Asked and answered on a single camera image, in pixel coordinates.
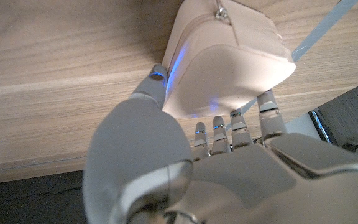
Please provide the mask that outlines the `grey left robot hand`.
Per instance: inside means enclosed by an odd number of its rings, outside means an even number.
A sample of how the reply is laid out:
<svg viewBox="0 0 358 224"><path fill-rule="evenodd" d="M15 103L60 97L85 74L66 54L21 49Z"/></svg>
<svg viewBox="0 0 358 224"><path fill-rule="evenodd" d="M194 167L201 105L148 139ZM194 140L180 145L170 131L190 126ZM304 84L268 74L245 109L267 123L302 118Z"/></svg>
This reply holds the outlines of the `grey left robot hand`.
<svg viewBox="0 0 358 224"><path fill-rule="evenodd" d="M168 74L154 65L101 122L83 173L89 223L358 223L358 156L288 133L271 91L257 101L263 140L237 111L233 140L214 119L214 143L191 147L163 111Z"/></svg>

